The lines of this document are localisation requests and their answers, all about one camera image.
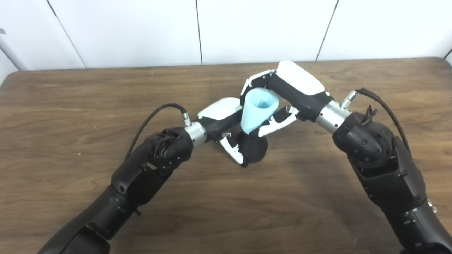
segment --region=wood grain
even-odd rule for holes
[[[443,59],[301,62],[337,100],[366,87],[398,116],[438,216],[452,233],[452,68]],[[36,253],[108,185],[161,104],[194,117],[277,64],[27,71],[0,88],[0,253]],[[359,97],[353,110],[368,104]],[[181,126],[166,109],[145,134]],[[380,110],[376,117],[392,127]],[[238,166],[207,143],[111,241],[115,254],[398,253],[395,235],[331,140],[311,122],[269,135]]]

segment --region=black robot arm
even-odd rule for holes
[[[359,113],[333,134],[344,151],[369,199],[381,208],[404,253],[451,254],[452,238],[435,215],[425,182],[399,137],[383,124]]]
[[[111,184],[61,228],[38,254],[107,254],[112,239],[138,207],[148,203],[173,170],[190,159],[193,143],[183,128],[153,134],[113,173]]]
[[[181,109],[185,128],[175,127],[152,134],[133,152],[133,144],[146,123],[165,107]],[[222,139],[222,133],[238,124],[240,100],[225,98],[199,112],[190,122],[183,107],[166,104],[156,109],[135,136],[127,156],[113,173],[111,183],[81,214],[63,226],[38,254],[108,254],[111,240],[139,206],[147,204],[193,148]]]
[[[295,108],[291,112],[296,113],[297,119],[316,122],[332,134],[334,144],[347,154],[369,199],[386,215],[403,253],[452,254],[452,238],[427,199],[425,182],[411,157],[403,130],[378,96],[359,89],[338,103],[315,77],[289,61],[279,63],[277,70],[251,76],[241,93],[242,105],[246,94],[256,87],[273,90]],[[401,138],[372,120],[377,111],[371,107],[366,114],[347,110],[358,93],[380,103]],[[287,119],[291,117],[289,111],[282,113]],[[261,136],[266,124],[253,131],[254,136]]]

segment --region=white wall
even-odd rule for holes
[[[451,0],[50,3],[57,16],[47,0],[0,0],[0,49],[20,70],[197,65],[201,56],[204,64],[444,57],[452,48]]]
[[[315,61],[336,0],[198,0],[203,64]]]
[[[50,0],[88,68],[201,64],[195,0]]]
[[[12,72],[17,71],[17,68],[6,57],[3,51],[0,50],[0,86],[3,84],[5,78]]]
[[[318,60],[444,57],[451,10],[450,0],[339,0]]]
[[[21,70],[84,68],[46,0],[0,0],[0,48]]]

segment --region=black cable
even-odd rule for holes
[[[357,89],[355,91],[359,94],[365,95],[365,96],[375,100],[386,110],[386,112],[388,112],[389,116],[391,117],[392,121],[394,122],[395,127],[397,128],[397,130],[400,133],[400,137],[402,138],[403,144],[405,145],[408,152],[411,153],[410,146],[408,145],[408,141],[406,139],[405,133],[403,132],[402,126],[400,126],[399,120],[397,120],[396,115],[392,112],[392,110],[389,108],[389,106],[378,95],[376,95],[375,93],[373,93],[365,88]]]
[[[151,120],[151,119],[152,119],[152,118],[153,118],[160,110],[162,110],[162,109],[164,109],[164,108],[168,108],[168,107],[177,108],[177,109],[179,109],[179,110],[181,111],[182,114],[187,112],[187,110],[186,110],[184,107],[182,107],[181,105],[176,104],[176,103],[168,103],[168,104],[165,104],[165,105],[161,105],[161,106],[158,107],[156,110],[154,110],[154,112],[152,112],[152,113],[146,118],[146,120],[143,122],[143,124],[142,124],[142,125],[140,126],[140,128],[138,129],[137,133],[135,134],[135,137],[134,137],[133,140],[132,140],[132,144],[130,144],[129,150],[128,150],[127,153],[126,153],[126,157],[124,158],[124,160],[127,159],[127,157],[129,157],[129,155],[132,153],[133,147],[135,146],[135,144],[136,144],[138,138],[140,137],[141,132],[143,131],[144,127],[146,127],[146,125],[148,124],[148,122],[149,122],[149,121],[150,121],[150,120]]]

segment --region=light blue cup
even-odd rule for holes
[[[245,96],[243,106],[242,130],[249,134],[260,127],[265,120],[275,113],[279,106],[279,99],[273,91],[266,88],[254,88]]]

